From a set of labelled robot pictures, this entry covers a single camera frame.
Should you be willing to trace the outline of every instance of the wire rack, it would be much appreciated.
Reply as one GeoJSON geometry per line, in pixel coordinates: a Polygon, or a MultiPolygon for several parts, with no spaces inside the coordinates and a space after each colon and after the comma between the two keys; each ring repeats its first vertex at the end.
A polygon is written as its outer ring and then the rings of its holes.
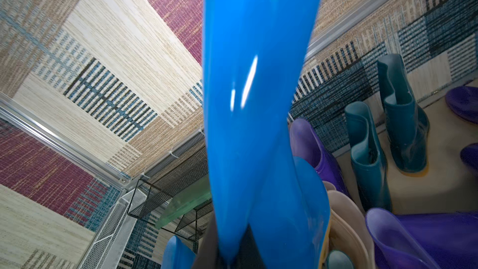
{"type": "Polygon", "coordinates": [[[204,236],[207,229],[207,224],[212,216],[214,210],[212,200],[207,200],[202,204],[194,207],[193,210],[184,214],[176,227],[175,233],[179,232],[186,226],[190,226],[195,230],[195,234],[188,237],[189,240],[198,241],[204,236]]]}
{"type": "Polygon", "coordinates": [[[137,220],[128,216],[128,206],[139,206],[145,200],[146,194],[132,190],[117,201],[78,269],[117,267],[137,220]]]}
{"type": "Polygon", "coordinates": [[[130,216],[138,219],[145,217],[152,210],[207,175],[208,167],[204,136],[198,134],[197,138],[194,137],[183,146],[176,150],[182,150],[182,152],[173,162],[163,167],[161,171],[158,171],[151,178],[142,177],[138,181],[149,185],[148,197],[144,203],[136,208],[129,208],[128,214],[130,216]]]}

